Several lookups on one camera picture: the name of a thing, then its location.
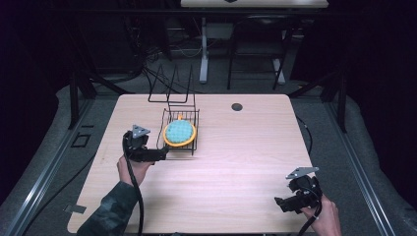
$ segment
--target blue sponge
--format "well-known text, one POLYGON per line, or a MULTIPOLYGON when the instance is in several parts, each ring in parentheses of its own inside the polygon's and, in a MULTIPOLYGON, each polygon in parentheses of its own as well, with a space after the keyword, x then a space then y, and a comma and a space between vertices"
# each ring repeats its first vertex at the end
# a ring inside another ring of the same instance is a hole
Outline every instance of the blue sponge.
POLYGON ((172 144, 180 144, 190 140, 193 133, 193 126, 190 122, 186 120, 176 120, 168 125, 165 136, 172 144))

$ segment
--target cable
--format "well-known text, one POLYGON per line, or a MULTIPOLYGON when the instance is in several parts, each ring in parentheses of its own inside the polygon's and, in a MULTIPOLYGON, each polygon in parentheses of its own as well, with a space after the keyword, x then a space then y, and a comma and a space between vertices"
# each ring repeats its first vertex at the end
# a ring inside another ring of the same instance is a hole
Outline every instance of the cable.
POLYGON ((132 184, 135 188, 136 196, 138 197, 139 213, 140 213, 138 236, 141 236, 142 232, 144 230, 144 199, 142 198, 141 190, 139 189, 139 185, 138 185, 138 182, 136 181, 135 174, 133 173, 132 164, 129 160, 130 155, 129 155, 129 157, 127 157, 126 153, 124 153, 124 156, 125 156, 125 159, 126 159, 126 162, 127 162, 128 171, 129 171, 129 175, 130 175, 131 180, 132 180, 132 184))
POLYGON ((43 212, 43 210, 58 196, 62 190, 65 189, 88 165, 89 163, 94 159, 95 153, 92 155, 92 157, 89 158, 89 161, 69 180, 67 183, 65 183, 38 211, 37 213, 31 218, 28 226, 25 228, 25 231, 22 235, 26 235, 28 233, 28 230, 30 229, 31 225, 34 223, 34 221, 37 219, 37 217, 43 212))
POLYGON ((310 129, 307 127, 306 123, 304 123, 304 121, 300 117, 298 117, 297 115, 295 117, 297 117, 297 120, 299 120, 304 125, 304 128, 306 128, 307 133, 309 134, 309 137, 310 137, 310 145, 309 145, 308 153, 310 154, 311 151, 312 151, 312 148, 313 148, 313 136, 312 136, 312 133, 310 132, 310 129))
POLYGON ((303 225, 303 227, 301 227, 301 229, 298 232, 298 235, 297 236, 303 235, 306 232, 306 230, 314 223, 314 221, 316 221, 316 219, 319 218, 319 214, 322 212, 322 197, 319 197, 315 192, 313 192, 312 190, 310 190, 308 188, 300 188, 300 189, 304 189, 304 190, 307 190, 307 191, 313 193, 316 196, 316 198, 317 198, 318 205, 316 207, 316 210, 315 210, 313 216, 310 217, 307 220, 307 222, 303 225))

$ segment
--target gray carpet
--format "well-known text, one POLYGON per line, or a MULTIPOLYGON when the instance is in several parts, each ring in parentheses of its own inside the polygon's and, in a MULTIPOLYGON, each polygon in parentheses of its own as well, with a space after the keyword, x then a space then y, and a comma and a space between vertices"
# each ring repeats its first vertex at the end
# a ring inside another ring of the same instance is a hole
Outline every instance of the gray carpet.
MULTIPOLYGON (((289 78, 292 61, 295 58, 298 43, 293 43, 292 53, 284 67, 284 75, 289 78)), ((151 63, 148 68, 157 70, 159 65, 163 66, 164 75, 171 78, 174 67, 179 70, 179 77, 183 85, 184 79, 189 76, 190 67, 193 66, 194 79, 197 80, 200 72, 200 55, 186 58, 180 53, 174 54, 174 60, 168 61, 163 56, 151 63)), ((208 82, 205 85, 194 83, 194 92, 201 93, 290 93, 299 88, 302 82, 287 81, 285 86, 278 90, 272 90, 273 80, 245 80, 232 83, 232 89, 226 89, 227 59, 224 57, 224 50, 221 46, 210 51, 208 82)), ((108 80, 118 79, 117 76, 107 75, 108 80)), ((133 80, 118 83, 119 87, 136 93, 147 93, 149 82, 142 74, 133 80)), ((43 206, 69 179, 71 179, 82 166, 88 163, 89 159, 98 148, 107 122, 115 105, 117 95, 102 85, 95 85, 98 96, 90 104, 90 109, 76 133, 89 135, 89 141, 85 147, 68 147, 64 152, 64 159, 56 172, 53 181, 47 189, 40 206, 43 206)), ((158 85, 155 92, 164 92, 165 88, 158 85)), ((340 221, 343 235, 380 235, 382 234, 373 218, 368 203, 361 192, 360 185, 355 179, 349 156, 346 151, 340 134, 334 125, 334 117, 328 112, 332 104, 323 104, 318 99, 321 89, 315 88, 306 93, 303 97, 291 100, 294 111, 308 126, 312 134, 311 159, 315 166, 321 170, 317 173, 325 194, 337 203, 340 211, 340 221)), ((54 157, 61 141, 68 135, 67 127, 70 124, 69 90, 62 89, 58 92, 60 108, 55 117, 54 123, 46 135, 41 147, 27 171, 17 184, 16 188, 0 207, 0 234, 5 235, 11 226, 12 220, 28 196, 31 187, 35 183, 47 162, 54 157)), ((381 206, 387 214, 396 235, 417 235, 415 211, 397 194, 389 180, 381 172, 378 165, 378 157, 373 149, 372 141, 363 124, 360 110, 354 101, 348 99, 346 108, 346 136, 354 146, 372 186, 375 189, 381 206)), ((307 130, 300 123, 300 131, 303 134, 306 147, 311 143, 307 130)), ((66 205, 73 205, 83 187, 89 171, 88 167, 69 184, 37 217, 30 227, 27 235, 70 235, 66 225, 70 213, 63 209, 66 205)))

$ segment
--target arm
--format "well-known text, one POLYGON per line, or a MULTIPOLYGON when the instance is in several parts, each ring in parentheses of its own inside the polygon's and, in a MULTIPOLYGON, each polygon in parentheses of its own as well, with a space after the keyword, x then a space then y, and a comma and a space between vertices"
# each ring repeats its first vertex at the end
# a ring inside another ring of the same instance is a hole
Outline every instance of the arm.
MULTIPOLYGON (((307 218, 313 216, 313 208, 301 208, 307 218)), ((322 212, 316 219, 312 228, 320 236, 341 236, 340 221, 336 204, 330 201, 325 195, 322 196, 322 212)))
MULTIPOLYGON (((145 179, 152 162, 131 161, 138 185, 145 179)), ((77 231, 77 235, 121 235, 138 201, 124 156, 117 163, 120 182, 101 200, 100 207, 77 231)))

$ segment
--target hand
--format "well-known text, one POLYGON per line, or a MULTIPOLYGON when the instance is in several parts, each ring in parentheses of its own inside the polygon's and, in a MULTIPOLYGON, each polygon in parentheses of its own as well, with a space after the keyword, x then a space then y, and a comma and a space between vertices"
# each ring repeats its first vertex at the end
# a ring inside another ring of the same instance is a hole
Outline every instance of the hand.
MULTIPOLYGON (((145 175, 147 174, 148 168, 154 164, 154 162, 136 162, 130 161, 132 165, 132 170, 136 178, 136 182, 138 182, 138 186, 142 184, 145 179, 145 175)), ((129 175, 128 165, 126 162, 126 158, 122 155, 119 158, 119 162, 117 162, 117 170, 119 171, 119 178, 120 181, 125 182, 127 184, 132 184, 131 177, 129 175)))
MULTIPOLYGON (((310 218, 314 215, 315 209, 304 207, 301 208, 301 211, 304 212, 307 218, 310 218)), ((319 218, 313 222, 312 228, 320 236, 341 235, 338 209, 336 204, 325 195, 322 196, 322 212, 319 218)))

